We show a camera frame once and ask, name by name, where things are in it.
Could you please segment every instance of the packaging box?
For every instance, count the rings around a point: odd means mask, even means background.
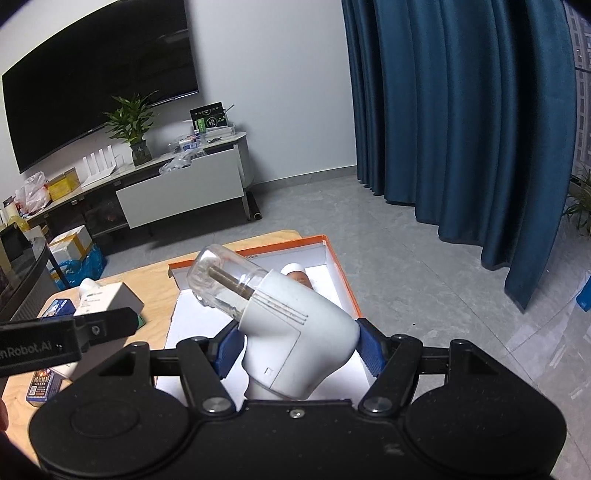
[[[84,225],[58,235],[49,244],[58,264],[70,260],[84,260],[90,247],[92,247],[92,238]]]
[[[70,299],[55,299],[48,306],[47,310],[41,314],[41,317],[59,317],[62,315],[73,315],[76,307]]]
[[[105,312],[107,310],[130,307],[138,315],[138,328],[145,324],[140,313],[144,308],[141,301],[125,283],[112,283],[88,291],[81,299],[74,315]],[[75,380],[88,370],[99,365],[111,355],[123,348],[125,339],[120,338],[100,345],[91,346],[79,362],[58,365],[51,369],[62,377]]]
[[[290,263],[299,263],[316,292],[346,311],[351,317],[362,317],[359,305],[349,286],[329,239],[324,235],[311,236],[298,240],[266,245],[237,253],[243,255],[265,270],[281,269]],[[164,348],[175,348],[176,344],[192,336],[214,337],[231,318],[221,310],[204,307],[189,289],[187,273],[193,260],[169,265],[168,274],[174,277],[180,290],[173,318],[168,330]],[[222,384],[232,397],[236,408],[240,409],[244,391],[248,385],[248,375],[242,368],[243,352]],[[355,351],[349,361],[336,372],[329,375],[309,396],[308,400],[337,400],[349,398],[353,405],[363,398],[374,378]],[[159,388],[186,404],[179,377],[159,377]]]
[[[41,407],[61,388],[63,377],[50,368],[37,370],[33,374],[29,389],[27,390],[27,402],[33,407]]]
[[[61,173],[57,177],[51,179],[47,183],[47,190],[49,196],[55,202],[57,199],[65,197],[68,193],[73,192],[80,186],[80,179],[76,173],[75,168]]]

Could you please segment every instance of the tv stand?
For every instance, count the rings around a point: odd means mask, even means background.
[[[254,174],[246,133],[237,132],[204,150],[207,155],[194,159],[191,166],[165,175],[158,169],[174,154],[140,166],[125,165],[109,177],[50,203],[27,220],[31,226],[47,224],[51,236],[85,224],[96,239],[239,197],[247,220],[251,220],[257,208],[254,198],[249,202],[247,197],[247,193],[252,196],[248,189]]]

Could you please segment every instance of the white box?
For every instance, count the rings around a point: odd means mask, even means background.
[[[92,246],[92,238],[84,225],[55,237],[49,249],[58,265],[70,260],[83,260]]]
[[[144,302],[123,282],[111,283],[86,293],[80,299],[80,305],[74,315],[106,312],[125,307],[130,307],[139,315],[144,308]]]
[[[362,316],[330,242],[324,235],[241,250],[238,253],[266,270],[280,271],[285,265],[294,262],[303,265],[316,292],[354,319]],[[174,277],[180,294],[164,348],[175,348],[178,342],[193,336],[214,337],[231,320],[224,312],[204,307],[197,301],[187,284],[187,272],[192,263],[193,261],[184,261],[170,265],[169,275]],[[242,407],[244,391],[248,385],[248,375],[242,368],[243,354],[244,350],[228,376],[222,380],[238,410]],[[355,351],[344,366],[329,375],[312,392],[308,400],[348,398],[353,405],[357,405],[373,381],[373,376]],[[159,377],[156,388],[171,394],[186,405],[179,377]]]
[[[144,302],[122,282],[90,290],[80,299],[80,306],[76,309],[74,315],[105,312],[124,307],[130,307],[138,315],[138,328],[144,325],[144,321],[139,317],[144,308]],[[125,338],[118,338],[117,340],[91,346],[82,355],[82,360],[79,362],[58,365],[57,367],[51,367],[51,369],[62,377],[74,381],[121,350],[125,345],[125,340]]]

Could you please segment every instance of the small box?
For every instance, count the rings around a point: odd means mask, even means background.
[[[58,235],[49,244],[58,265],[70,260],[84,260],[90,247],[92,238],[85,225]]]
[[[50,368],[37,370],[33,374],[33,379],[27,390],[27,402],[33,405],[33,407],[41,407],[47,400],[60,391],[62,380],[63,377]]]
[[[123,282],[111,283],[86,293],[80,299],[80,305],[74,315],[105,312],[124,307],[130,307],[139,315],[144,308],[144,302]]]
[[[65,197],[68,193],[73,192],[80,186],[80,179],[76,173],[75,168],[58,175],[47,183],[47,190],[49,196],[55,202],[56,200]]]
[[[90,290],[80,299],[80,306],[74,315],[84,315],[88,313],[105,312],[107,310],[122,309],[130,307],[138,315],[138,328],[145,325],[140,313],[144,308],[144,302],[141,301],[131,289],[124,283],[112,283],[100,288]],[[51,367],[53,371],[62,377],[70,380],[76,380],[81,375],[88,372],[91,368],[99,365],[118,350],[123,348],[124,339],[112,340],[110,342],[94,345],[83,354],[79,362]]]
[[[48,306],[47,310],[41,314],[41,317],[59,317],[62,315],[73,315],[76,307],[70,299],[55,299]]]

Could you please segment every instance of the plastic bag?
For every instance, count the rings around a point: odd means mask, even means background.
[[[98,280],[106,264],[107,261],[100,248],[96,244],[92,244],[84,260],[68,260],[60,264],[60,269],[66,276],[70,287],[77,287],[85,278]],[[55,272],[55,268],[50,270],[50,273],[53,272]],[[56,284],[60,290],[66,289],[61,280],[56,280]]]
[[[165,175],[168,172],[173,170],[180,170],[181,168],[188,167],[194,158],[202,157],[205,155],[205,152],[202,148],[192,148],[190,150],[186,150],[179,155],[175,156],[171,161],[162,165],[158,172],[161,175]]]
[[[27,178],[25,184],[14,192],[14,197],[22,213],[32,215],[41,210],[51,200],[45,174],[40,171]]]

